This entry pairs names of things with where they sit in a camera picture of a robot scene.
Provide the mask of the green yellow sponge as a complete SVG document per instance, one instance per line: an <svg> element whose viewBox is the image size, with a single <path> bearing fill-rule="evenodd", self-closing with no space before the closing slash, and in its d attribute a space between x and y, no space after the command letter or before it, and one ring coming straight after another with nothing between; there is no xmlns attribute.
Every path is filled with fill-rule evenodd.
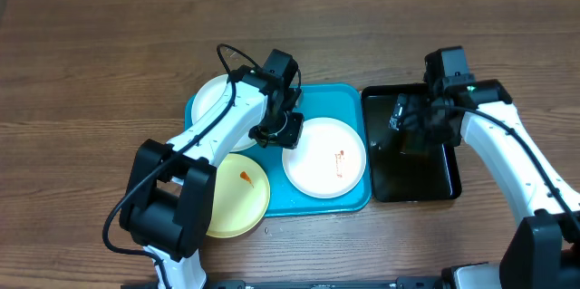
<svg viewBox="0 0 580 289"><path fill-rule="evenodd" d="M401 134L399 151L402 155L427 157L430 155L430 146L420 133L405 130Z"/></svg>

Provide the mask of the white plate blue rim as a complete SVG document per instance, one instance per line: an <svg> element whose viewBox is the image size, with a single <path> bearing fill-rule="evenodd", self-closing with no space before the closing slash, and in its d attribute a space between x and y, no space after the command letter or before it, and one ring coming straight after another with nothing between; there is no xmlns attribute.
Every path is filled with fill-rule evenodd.
<svg viewBox="0 0 580 289"><path fill-rule="evenodd" d="M190 105L189 112L187 115L190 117L190 123L193 124L197 122L208 110L221 98L227 85L227 75L219 75L212 80L205 83L193 97L193 101ZM245 149L249 149L256 145L256 141L252 140L245 135L242 137L234 148L232 152L238 152Z"/></svg>

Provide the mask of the white pink plate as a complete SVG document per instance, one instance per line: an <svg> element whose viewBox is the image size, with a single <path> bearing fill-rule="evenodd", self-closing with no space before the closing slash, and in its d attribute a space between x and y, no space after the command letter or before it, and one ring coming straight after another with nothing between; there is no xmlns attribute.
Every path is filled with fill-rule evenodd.
<svg viewBox="0 0 580 289"><path fill-rule="evenodd" d="M304 123L297 146L283 150L282 166L300 192L309 197L335 198L362 180L366 152L361 137L347 123L314 118Z"/></svg>

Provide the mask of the yellow plate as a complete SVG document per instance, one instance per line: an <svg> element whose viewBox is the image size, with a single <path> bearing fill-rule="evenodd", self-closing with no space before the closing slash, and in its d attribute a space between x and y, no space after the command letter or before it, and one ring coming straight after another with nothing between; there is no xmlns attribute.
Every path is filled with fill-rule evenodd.
<svg viewBox="0 0 580 289"><path fill-rule="evenodd" d="M270 201L270 184L264 170L252 159L230 153L217 169L213 210L207 235L241 236L264 217Z"/></svg>

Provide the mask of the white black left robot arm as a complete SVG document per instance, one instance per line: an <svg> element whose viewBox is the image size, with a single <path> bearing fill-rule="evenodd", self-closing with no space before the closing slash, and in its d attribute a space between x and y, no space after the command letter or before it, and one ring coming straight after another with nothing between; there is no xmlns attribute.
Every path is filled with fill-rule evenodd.
<svg viewBox="0 0 580 289"><path fill-rule="evenodd" d="M304 117L302 93L286 72L241 66L191 127L166 143L146 140L137 150L126 193L112 210L122 229L150 258L159 288L203 288L208 276L199 248L211 221L219 165L243 137L262 147L294 149Z"/></svg>

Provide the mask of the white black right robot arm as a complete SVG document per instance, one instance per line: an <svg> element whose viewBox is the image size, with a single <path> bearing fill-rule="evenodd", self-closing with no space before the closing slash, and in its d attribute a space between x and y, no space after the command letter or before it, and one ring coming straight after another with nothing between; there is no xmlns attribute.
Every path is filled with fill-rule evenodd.
<svg viewBox="0 0 580 289"><path fill-rule="evenodd" d="M499 81L442 84L430 86L424 95L401 94L390 126L412 131L428 143L467 143L495 179L517 223L499 263L446 269L442 287L578 287L579 194L528 135Z"/></svg>

